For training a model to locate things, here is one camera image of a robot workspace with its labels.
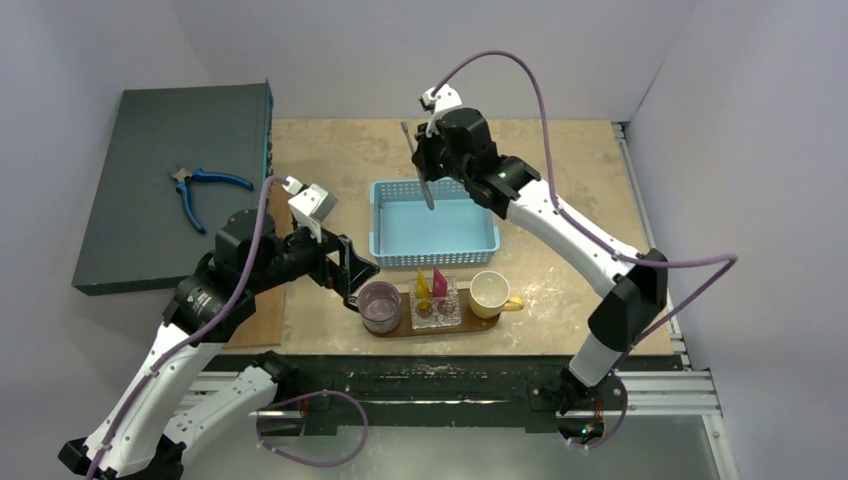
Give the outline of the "purple mug with black handle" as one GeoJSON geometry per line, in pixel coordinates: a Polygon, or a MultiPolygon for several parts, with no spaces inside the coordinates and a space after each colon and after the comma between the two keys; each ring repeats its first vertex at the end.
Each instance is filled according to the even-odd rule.
{"type": "Polygon", "coordinates": [[[375,281],[365,285],[358,294],[346,297],[344,304],[357,312],[365,328],[375,334],[388,333],[400,322],[401,294],[387,282],[375,281]]]}

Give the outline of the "light blue perforated plastic basket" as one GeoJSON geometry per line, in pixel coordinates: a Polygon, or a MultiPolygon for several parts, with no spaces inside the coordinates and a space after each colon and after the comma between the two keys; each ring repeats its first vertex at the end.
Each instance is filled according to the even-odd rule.
{"type": "Polygon", "coordinates": [[[430,184],[433,209],[417,180],[378,181],[370,188],[369,252],[382,268],[486,265],[500,248],[493,214],[450,178],[430,184]]]}

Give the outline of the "grey toothbrush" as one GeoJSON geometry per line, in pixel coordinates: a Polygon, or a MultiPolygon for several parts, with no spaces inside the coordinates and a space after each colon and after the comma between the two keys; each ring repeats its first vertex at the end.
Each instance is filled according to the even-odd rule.
{"type": "MultiPolygon", "coordinates": [[[[416,147],[413,145],[412,135],[410,134],[410,129],[409,129],[408,123],[405,120],[402,120],[400,122],[400,127],[401,127],[402,132],[405,136],[405,139],[406,139],[409,151],[410,151],[411,160],[414,160],[415,159],[415,153],[416,153],[416,147]]],[[[418,167],[418,165],[416,163],[413,163],[413,166],[415,167],[416,175],[418,177],[418,181],[419,181],[419,185],[420,185],[420,190],[422,192],[425,204],[430,211],[433,211],[435,209],[435,204],[434,204],[432,192],[429,188],[429,184],[428,184],[427,180],[425,179],[425,176],[422,173],[422,170],[418,167]]]]}

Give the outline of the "yellow toothpaste tube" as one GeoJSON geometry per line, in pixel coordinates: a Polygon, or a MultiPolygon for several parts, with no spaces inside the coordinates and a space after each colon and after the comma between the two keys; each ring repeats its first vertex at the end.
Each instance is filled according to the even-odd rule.
{"type": "Polygon", "coordinates": [[[415,296],[417,299],[429,299],[431,297],[430,284],[421,269],[417,270],[415,281],[415,296]]]}

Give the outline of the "pink toothpaste tube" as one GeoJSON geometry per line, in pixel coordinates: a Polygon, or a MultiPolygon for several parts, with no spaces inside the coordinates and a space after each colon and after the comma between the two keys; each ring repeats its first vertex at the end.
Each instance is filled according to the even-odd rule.
{"type": "Polygon", "coordinates": [[[449,282],[441,270],[433,267],[432,279],[432,295],[437,298],[445,298],[448,296],[449,282]]]}

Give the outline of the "clear textured glass dish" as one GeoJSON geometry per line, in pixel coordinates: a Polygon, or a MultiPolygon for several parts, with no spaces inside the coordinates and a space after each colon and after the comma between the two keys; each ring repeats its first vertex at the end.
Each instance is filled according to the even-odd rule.
{"type": "Polygon", "coordinates": [[[454,277],[447,277],[447,294],[428,299],[418,297],[418,281],[409,282],[411,326],[414,331],[458,327],[462,321],[459,289],[454,277]]]}

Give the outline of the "dark wooden oval tray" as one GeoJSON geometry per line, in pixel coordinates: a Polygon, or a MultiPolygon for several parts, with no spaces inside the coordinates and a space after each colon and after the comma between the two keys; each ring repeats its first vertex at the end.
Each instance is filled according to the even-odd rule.
{"type": "Polygon", "coordinates": [[[428,335],[477,333],[494,328],[500,320],[500,315],[487,319],[476,316],[470,307],[470,290],[468,288],[461,288],[458,290],[458,312],[461,314],[461,321],[458,325],[414,329],[412,326],[413,309],[410,305],[409,294],[401,293],[400,297],[401,303],[399,312],[401,316],[398,325],[393,330],[385,333],[377,333],[365,328],[370,335],[377,338],[406,338],[428,335]]]}

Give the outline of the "yellow ceramic mug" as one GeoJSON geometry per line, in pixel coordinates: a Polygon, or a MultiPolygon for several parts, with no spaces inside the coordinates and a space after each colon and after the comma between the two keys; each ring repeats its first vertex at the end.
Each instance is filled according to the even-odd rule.
{"type": "Polygon", "coordinates": [[[489,319],[502,312],[516,312],[524,308],[524,301],[511,294],[508,280],[495,271],[477,273],[469,286],[469,306],[481,319],[489,319]]]}

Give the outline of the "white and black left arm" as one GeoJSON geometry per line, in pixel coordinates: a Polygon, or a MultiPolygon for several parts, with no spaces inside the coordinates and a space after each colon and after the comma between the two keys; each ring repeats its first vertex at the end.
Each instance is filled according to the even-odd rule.
{"type": "Polygon", "coordinates": [[[274,220],[242,210],[218,231],[215,247],[177,286],[150,353],[104,422],[67,441],[58,459],[88,479],[178,479],[208,443],[252,410],[297,399],[297,369],[279,354],[258,355],[207,400],[178,413],[189,387],[256,311],[258,294],[308,276],[347,308],[379,273],[345,235],[314,239],[305,227],[285,237],[274,220]]]}

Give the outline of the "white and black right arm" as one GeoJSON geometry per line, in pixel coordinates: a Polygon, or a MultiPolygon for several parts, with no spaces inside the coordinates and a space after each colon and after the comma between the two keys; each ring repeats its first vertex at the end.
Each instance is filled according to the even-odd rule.
{"type": "Polygon", "coordinates": [[[411,161],[424,183],[457,181],[475,204],[541,240],[599,295],[590,333],[551,392],[560,413],[594,405],[608,374],[666,308],[665,256],[657,249],[642,254],[607,236],[535,168],[499,153],[487,120],[473,108],[419,124],[413,139],[411,161]]]}

